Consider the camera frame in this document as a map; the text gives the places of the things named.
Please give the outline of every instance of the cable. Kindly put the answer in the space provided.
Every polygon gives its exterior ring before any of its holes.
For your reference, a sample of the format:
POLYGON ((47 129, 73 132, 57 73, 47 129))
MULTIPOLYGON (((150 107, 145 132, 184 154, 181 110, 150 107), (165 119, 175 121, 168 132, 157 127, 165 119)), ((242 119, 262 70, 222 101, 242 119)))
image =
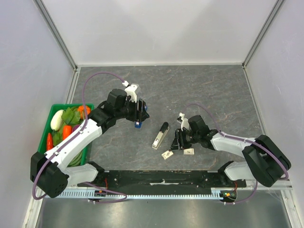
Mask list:
MULTIPOLYGON (((96 75, 101 75, 101 74, 113 75, 113 76, 117 77, 118 79, 120 79, 120 80, 124 83, 124 80, 123 80, 120 76, 118 76, 117 74, 111 73, 111 72, 107 72, 107 71, 101 71, 101 72, 98 72, 98 73, 96 73, 96 74, 91 75, 91 76, 85 81, 85 84, 84 84, 84 86, 83 86, 83 88, 82 88, 82 105, 83 105, 83 107, 85 107, 85 105, 86 105, 86 103, 85 103, 85 89, 86 89, 85 86, 86 86, 86 84, 88 83, 88 81, 89 81, 92 77, 94 77, 94 76, 96 76, 96 75)), ((71 141, 73 141, 78 135, 80 135, 80 132, 83 131, 84 128, 86 127, 88 118, 87 118, 87 111, 86 111, 86 108, 84 108, 84 110, 85 110, 85 117, 86 117, 86 118, 85 118, 85 122, 84 122, 84 125, 82 126, 82 128, 81 128, 75 135, 73 135, 69 140, 67 140, 62 146, 60 146, 60 147, 57 149, 57 151, 56 151, 55 153, 53 153, 53 154, 50 156, 49 159, 47 159, 47 161, 42 165, 42 167, 40 168, 39 172, 37 173, 37 176, 36 176, 36 178, 35 178, 35 180, 34 180, 34 184, 33 184, 33 188, 32 188, 32 195, 33 195, 33 198, 34 198, 35 200, 40 200, 40 199, 44 198, 44 197, 47 195, 47 194, 43 194, 42 196, 39 196, 39 197, 36 196, 36 186, 37 186, 37 182, 38 182, 38 180, 39 180, 39 178, 40 178, 40 176, 41 176, 43 170, 45 169, 45 167, 46 167, 46 166, 48 165, 48 163, 56 156, 56 153, 57 153, 57 152, 60 152, 60 151, 61 151, 64 147, 66 147, 71 141)))
POLYGON ((124 194, 124 193, 117 192, 117 191, 111 191, 111 190, 108 190, 108 189, 103 189, 103 188, 101 188, 101 187, 99 187, 99 186, 96 186, 96 185, 94 185, 94 184, 91 184, 91 183, 89 183, 89 182, 84 182, 84 184, 89 185, 89 186, 94 187, 94 188, 97 188, 97 189, 99 189, 99 190, 101 190, 101 191, 105 191, 105 192, 107 192, 107 193, 109 192, 109 193, 113 193, 113 194, 116 194, 116 195, 123 195, 123 196, 124 196, 122 199, 118 199, 118 200, 116 199, 116 200, 111 200, 111 201, 94 201, 94 200, 88 199, 89 202, 94 203, 94 204, 96 204, 96 203, 98 203, 98 204, 104 204, 104 203, 117 203, 117 202, 121 202, 121 201, 126 200, 127 197, 128 197, 128 196, 127 196, 126 194, 124 194))
MULTIPOLYGON (((258 144, 258 143, 256 143, 256 142, 253 142, 253 141, 251 141, 251 140, 247 140, 247 139, 244 140, 244 139, 241 139, 241 138, 236 137, 236 136, 224 134, 224 133, 221 131, 221 129, 219 128, 219 125, 218 125, 217 121, 215 120, 215 117, 212 115, 212 113, 209 111, 209 109, 208 109, 207 107, 205 107, 204 105, 199 104, 199 103, 189 103, 189 104, 186 105, 186 107, 183 109, 182 113, 185 113, 186 109, 187 109, 189 106, 191 106, 191 105, 196 105, 196 106, 201 107, 202 109, 204 109, 204 110, 208 113, 208 115, 211 117, 213 123, 215 124, 215 127, 216 127, 218 133, 219 133, 220 135, 222 135, 223 137, 225 137, 225 138, 230 138, 230 139, 233 139, 233 140, 242 141, 242 142, 246 142, 246 143, 250 143, 250 144, 253 144, 253 145, 259 147, 259 148, 262 149, 263 151, 265 151, 271 158, 273 158, 273 159, 275 160, 275 162, 276 162, 276 163, 281 167, 281 169, 283 170, 285 176, 284 176, 283 178, 280 178, 280 180, 287 180, 287 179, 289 178, 289 174, 288 174, 288 172, 287 172, 287 169, 286 169, 286 168, 284 167, 284 165, 280 162, 280 160, 278 160, 278 159, 274 156, 274 154, 271 153, 267 148, 265 148, 264 146, 262 146, 262 145, 260 145, 260 144, 258 144)), ((250 196, 248 196, 247 198, 242 199, 242 200, 240 200, 240 201, 238 201, 238 202, 233 202, 233 203, 226 203, 226 202, 225 202, 225 204, 234 205, 234 204, 239 204, 239 203, 242 203, 242 202, 245 202, 245 201, 249 200, 249 199, 252 198, 252 197, 254 196, 254 194, 256 193, 256 191, 257 191, 257 185, 258 185, 258 182, 256 181, 256 185, 255 185, 255 187, 254 187, 252 193, 251 193, 250 196)))

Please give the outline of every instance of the small white card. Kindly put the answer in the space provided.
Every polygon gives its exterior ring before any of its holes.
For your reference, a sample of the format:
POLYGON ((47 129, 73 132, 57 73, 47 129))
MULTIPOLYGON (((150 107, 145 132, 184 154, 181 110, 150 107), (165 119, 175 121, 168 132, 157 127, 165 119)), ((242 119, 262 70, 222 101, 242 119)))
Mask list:
POLYGON ((169 158, 173 155, 173 152, 172 151, 166 151, 165 153, 162 153, 161 155, 164 158, 164 160, 166 160, 167 158, 169 158))
POLYGON ((185 149, 184 155, 194 155, 194 149, 193 148, 185 149))

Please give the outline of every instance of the robotic arm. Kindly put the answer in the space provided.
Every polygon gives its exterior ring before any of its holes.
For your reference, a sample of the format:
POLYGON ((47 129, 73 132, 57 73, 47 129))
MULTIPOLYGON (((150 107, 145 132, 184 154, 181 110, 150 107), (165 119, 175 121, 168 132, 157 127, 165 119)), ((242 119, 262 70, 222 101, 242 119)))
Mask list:
POLYGON ((58 196, 67 186, 93 181, 98 172, 102 170, 96 163, 89 162, 83 166, 71 168, 67 166, 91 141, 114 126, 117 120, 125 118, 135 122, 135 127, 138 127, 142 121, 149 118, 145 102, 137 99, 136 92, 138 90, 139 86, 136 84, 128 85, 125 90, 113 89, 109 93, 108 99, 91 111, 83 131, 81 129, 85 122, 52 150, 47 151, 45 154, 35 153, 31 158, 31 180, 34 182, 42 165, 55 153, 56 156, 45 167, 37 183, 49 197, 58 196), (78 132, 80 134, 76 140, 71 141, 60 152, 57 152, 58 148, 78 132))
POLYGON ((291 168, 290 161, 279 150, 279 148, 266 136, 261 135, 258 138, 243 138, 243 141, 237 141, 232 135, 223 132, 220 134, 217 130, 210 130, 200 115, 187 119, 185 114, 180 113, 178 121, 181 128, 175 131, 175 138, 171 145, 171 150, 184 150, 192 144, 200 143, 202 147, 216 151, 226 151, 245 158, 244 162, 230 161, 224 165, 226 176, 236 181, 239 179, 254 180, 266 187, 271 187, 284 174, 279 164, 266 154, 262 149, 246 140, 256 142, 267 148, 286 168, 291 168))

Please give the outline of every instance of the dark countertop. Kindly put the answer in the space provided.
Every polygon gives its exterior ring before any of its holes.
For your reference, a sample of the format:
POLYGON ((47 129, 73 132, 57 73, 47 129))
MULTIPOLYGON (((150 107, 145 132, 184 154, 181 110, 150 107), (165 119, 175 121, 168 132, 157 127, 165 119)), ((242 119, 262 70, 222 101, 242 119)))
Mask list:
MULTIPOLYGON (((88 159, 108 170, 216 170, 228 161, 243 159, 194 145, 195 155, 182 151, 164 160, 169 149, 179 112, 190 102, 204 104, 216 117, 221 129, 229 134, 258 137, 261 134, 257 114, 240 65, 229 66, 109 66, 83 67, 73 103, 81 102, 81 90, 87 77, 110 71, 129 83, 139 84, 138 94, 148 105, 150 118, 141 129, 134 123, 119 120, 100 138, 94 140, 88 159), (163 122, 170 130, 158 150, 151 146, 163 122)), ((98 75, 87 84, 85 100, 95 107, 106 100, 114 88, 124 87, 113 76, 98 75)), ((210 129, 215 128, 209 116, 198 107, 189 107, 186 117, 200 114, 210 129)))

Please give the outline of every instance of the red chili pepper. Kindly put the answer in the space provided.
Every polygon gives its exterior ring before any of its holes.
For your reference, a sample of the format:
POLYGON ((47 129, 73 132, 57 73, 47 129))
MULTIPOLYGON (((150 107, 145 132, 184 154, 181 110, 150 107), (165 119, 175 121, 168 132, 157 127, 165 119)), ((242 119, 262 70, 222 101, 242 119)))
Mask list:
POLYGON ((52 134, 49 133, 47 134, 47 151, 49 151, 50 149, 52 149, 54 147, 53 145, 53 138, 52 138, 52 134))
POLYGON ((72 133, 72 126, 66 125, 63 127, 62 139, 65 140, 72 133))

